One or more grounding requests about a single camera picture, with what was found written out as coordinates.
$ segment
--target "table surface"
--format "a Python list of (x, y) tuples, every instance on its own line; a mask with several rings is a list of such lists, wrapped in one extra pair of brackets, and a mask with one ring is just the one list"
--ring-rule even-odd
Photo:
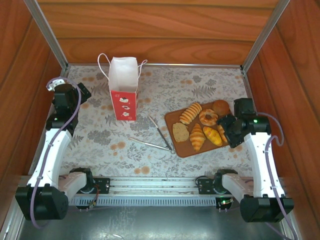
[(97, 66), (72, 66), (69, 78), (82, 82), (92, 97), (81, 105), (78, 125), (69, 144), (60, 174), (72, 168), (91, 168), (94, 176), (113, 177), (197, 177), (212, 176), (221, 168), (252, 177), (248, 149), (244, 144), (180, 158), (169, 151), (129, 140), (166, 146), (150, 115), (172, 145), (164, 116), (193, 102), (208, 103), (247, 97), (240, 69), (142, 68), (139, 80), (137, 121), (117, 121), (108, 81)]

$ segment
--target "wooden cutting board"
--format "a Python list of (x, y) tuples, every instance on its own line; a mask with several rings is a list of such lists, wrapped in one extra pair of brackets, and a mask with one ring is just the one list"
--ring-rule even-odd
[[(208, 102), (208, 103), (201, 104), (201, 107), (202, 107), (202, 109), (212, 109), (212, 105), (213, 105), (213, 102)], [(193, 156), (196, 154), (201, 154), (201, 153), (204, 153), (204, 152), (207, 152), (210, 150), (214, 150), (214, 149), (222, 148), (224, 146), (228, 146), (228, 143), (226, 143), (226, 142), (223, 142), (222, 146), (216, 146), (210, 140), (206, 139), (204, 141), (201, 149), (199, 151), (195, 151), (194, 148), (192, 147), (190, 140), (183, 141), (183, 142), (176, 142), (176, 140), (174, 138), (173, 131), (172, 131), (172, 126), (175, 123), (180, 123), (179, 117), (181, 116), (181, 114), (185, 110), (186, 110), (186, 108), (180, 109), (177, 111), (172, 111), (172, 112), (167, 113), (164, 116), (164, 120), (165, 120), (166, 126), (168, 128), (168, 131), (170, 133), (170, 136), (171, 136), (174, 148), (175, 148), (175, 152), (179, 157), (186, 158), (186, 157), (190, 157), (190, 156)], [(192, 128), (195, 126), (195, 124), (200, 124), (202, 129), (205, 127), (200, 122), (199, 116), (196, 116), (196, 118), (190, 124), (187, 125), (189, 133), (191, 133)], [(217, 125), (211, 126), (210, 128), (217, 130)]]

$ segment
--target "metal tongs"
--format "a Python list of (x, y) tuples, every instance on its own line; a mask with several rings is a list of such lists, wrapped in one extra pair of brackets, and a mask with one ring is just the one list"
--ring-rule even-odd
[(176, 152), (172, 149), (172, 147), (169, 145), (169, 143), (167, 142), (167, 140), (165, 139), (164, 135), (162, 134), (162, 132), (160, 131), (158, 125), (156, 124), (156, 122), (150, 117), (148, 116), (149, 119), (153, 122), (154, 126), (156, 127), (156, 129), (158, 130), (160, 136), (162, 137), (162, 139), (164, 140), (165, 144), (166, 144), (166, 147), (164, 146), (159, 146), (159, 145), (155, 145), (155, 144), (152, 144), (152, 143), (148, 143), (148, 142), (144, 142), (144, 141), (140, 141), (138, 139), (135, 139), (135, 138), (132, 138), (132, 137), (129, 137), (130, 140), (133, 140), (137, 143), (140, 143), (140, 144), (145, 144), (147, 146), (150, 146), (150, 147), (154, 147), (154, 148), (157, 148), (157, 149), (162, 149), (162, 150), (166, 150), (166, 151), (169, 151), (171, 152), (171, 154), (175, 154)]

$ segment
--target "bread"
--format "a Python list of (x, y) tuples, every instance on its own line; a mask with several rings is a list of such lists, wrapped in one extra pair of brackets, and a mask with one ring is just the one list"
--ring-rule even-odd
[(199, 120), (200, 122), (208, 127), (211, 127), (213, 125), (216, 125), (217, 120), (218, 120), (218, 114), (215, 113), (212, 109), (203, 109), (199, 113)]
[(194, 125), (194, 127), (192, 128), (189, 139), (191, 141), (193, 149), (196, 152), (198, 152), (206, 140), (206, 137), (205, 137), (204, 133), (202, 132), (200, 124), (196, 123)]
[(224, 130), (224, 128), (221, 126), (221, 125), (218, 125), (217, 126), (217, 129), (218, 129), (218, 132), (219, 132), (219, 134), (220, 134), (220, 137), (221, 137), (221, 139), (222, 139), (222, 141), (224, 141), (225, 143), (227, 143), (228, 141), (227, 141), (227, 139), (226, 139), (226, 136), (225, 136), (225, 130)]
[(222, 139), (217, 130), (212, 129), (211, 127), (205, 126), (203, 132), (207, 139), (209, 139), (214, 145), (218, 147), (222, 146)]
[(176, 142), (184, 142), (189, 139), (188, 127), (180, 122), (173, 124), (172, 132)]
[(183, 124), (189, 124), (196, 118), (196, 116), (200, 113), (202, 107), (199, 103), (192, 103), (180, 116), (180, 122)]
[(227, 115), (230, 112), (229, 104), (225, 100), (216, 100), (216, 101), (214, 101), (212, 109), (219, 116)]

